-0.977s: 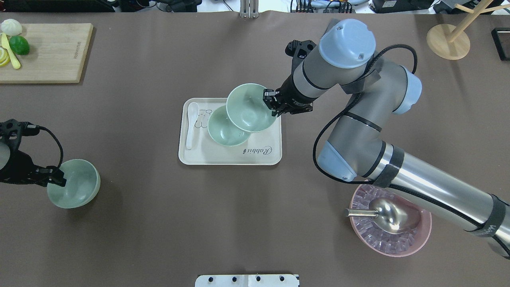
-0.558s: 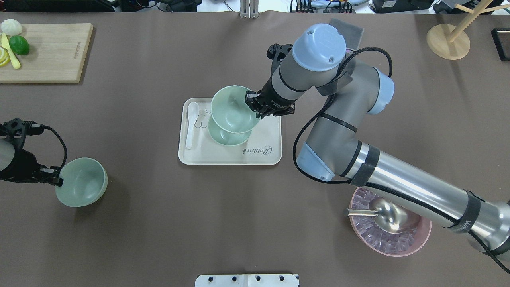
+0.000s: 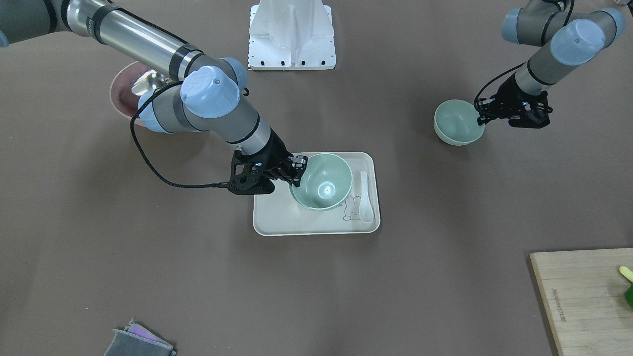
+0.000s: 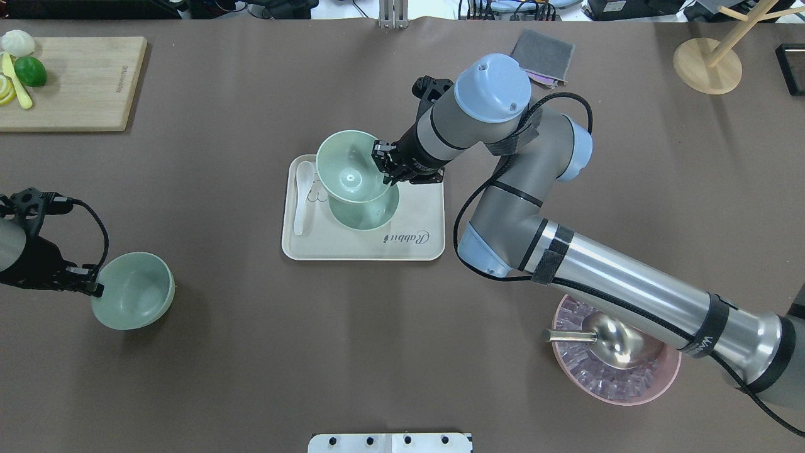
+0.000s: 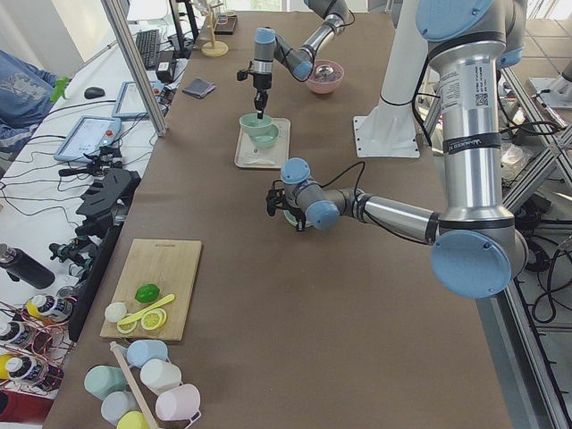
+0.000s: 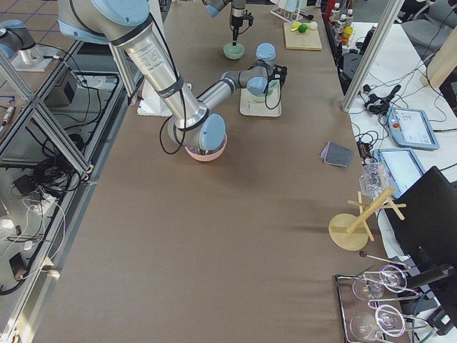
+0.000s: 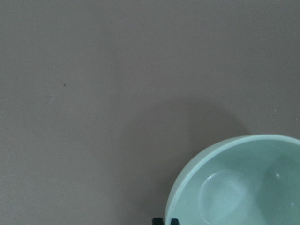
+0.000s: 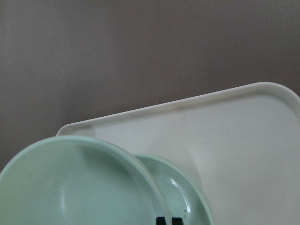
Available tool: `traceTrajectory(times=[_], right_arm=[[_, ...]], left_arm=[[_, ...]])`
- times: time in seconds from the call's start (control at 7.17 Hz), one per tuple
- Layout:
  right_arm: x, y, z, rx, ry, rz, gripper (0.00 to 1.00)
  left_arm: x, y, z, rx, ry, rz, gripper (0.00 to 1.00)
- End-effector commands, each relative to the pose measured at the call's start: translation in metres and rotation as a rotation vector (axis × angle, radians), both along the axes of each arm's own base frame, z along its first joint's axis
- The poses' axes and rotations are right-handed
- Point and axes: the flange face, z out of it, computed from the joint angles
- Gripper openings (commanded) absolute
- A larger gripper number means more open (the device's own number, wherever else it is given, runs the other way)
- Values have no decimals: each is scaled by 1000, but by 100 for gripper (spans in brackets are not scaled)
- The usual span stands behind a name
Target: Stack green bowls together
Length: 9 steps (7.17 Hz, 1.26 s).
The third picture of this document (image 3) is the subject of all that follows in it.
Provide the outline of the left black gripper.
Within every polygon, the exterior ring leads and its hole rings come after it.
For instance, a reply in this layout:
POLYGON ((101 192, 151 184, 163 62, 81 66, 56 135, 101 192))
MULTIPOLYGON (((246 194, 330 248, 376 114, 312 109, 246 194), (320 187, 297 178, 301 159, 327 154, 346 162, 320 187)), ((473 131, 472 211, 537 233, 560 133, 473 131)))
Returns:
POLYGON ((515 77, 507 79, 499 87, 497 93, 492 96, 492 101, 488 103, 488 111, 478 111, 478 125, 486 125, 492 120, 509 119, 513 114, 513 104, 522 99, 532 99, 544 95, 541 91, 537 95, 528 94, 516 83, 515 77))

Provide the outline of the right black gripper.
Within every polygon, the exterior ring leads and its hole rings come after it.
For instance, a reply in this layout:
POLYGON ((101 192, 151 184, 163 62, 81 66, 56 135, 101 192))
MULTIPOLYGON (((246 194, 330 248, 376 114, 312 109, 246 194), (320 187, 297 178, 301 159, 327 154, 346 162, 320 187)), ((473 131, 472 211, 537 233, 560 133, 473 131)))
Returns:
POLYGON ((260 151, 244 157, 247 163, 260 164, 260 171, 268 178, 283 180, 294 187, 300 186, 309 159, 305 155, 292 155, 275 133, 260 151))

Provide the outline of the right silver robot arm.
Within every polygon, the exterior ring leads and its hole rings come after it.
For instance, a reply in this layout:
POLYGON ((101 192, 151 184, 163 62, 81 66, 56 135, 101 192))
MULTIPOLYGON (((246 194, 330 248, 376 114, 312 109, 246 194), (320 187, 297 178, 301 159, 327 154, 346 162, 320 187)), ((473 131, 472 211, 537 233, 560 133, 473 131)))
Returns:
POLYGON ((298 187, 305 156, 282 139, 243 94, 246 70, 234 58, 213 59, 198 47, 110 0, 3 0, 1 46, 70 31, 92 38, 165 75, 171 83, 141 95, 131 119, 158 133, 215 132, 234 149, 231 177, 207 184, 237 195, 270 194, 274 180, 298 187))

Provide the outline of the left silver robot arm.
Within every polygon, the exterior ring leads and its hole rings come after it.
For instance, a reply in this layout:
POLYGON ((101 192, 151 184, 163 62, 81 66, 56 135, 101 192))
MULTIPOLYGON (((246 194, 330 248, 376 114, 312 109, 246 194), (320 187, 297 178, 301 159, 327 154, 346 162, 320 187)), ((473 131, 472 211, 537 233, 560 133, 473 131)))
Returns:
POLYGON ((538 51, 513 68, 490 98, 476 96, 477 123, 506 119, 513 128, 544 128, 552 112, 547 90, 609 47, 624 29, 624 14, 612 7, 573 14, 569 0, 531 0, 512 9, 502 24, 504 40, 538 51))

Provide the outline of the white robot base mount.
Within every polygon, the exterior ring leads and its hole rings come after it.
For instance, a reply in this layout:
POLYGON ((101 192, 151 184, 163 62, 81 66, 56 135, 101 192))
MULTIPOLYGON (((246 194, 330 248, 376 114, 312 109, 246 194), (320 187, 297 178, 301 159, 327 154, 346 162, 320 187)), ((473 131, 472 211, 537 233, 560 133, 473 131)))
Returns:
POLYGON ((332 70, 332 9, 320 0, 261 0, 249 11, 247 64, 253 71, 332 70))

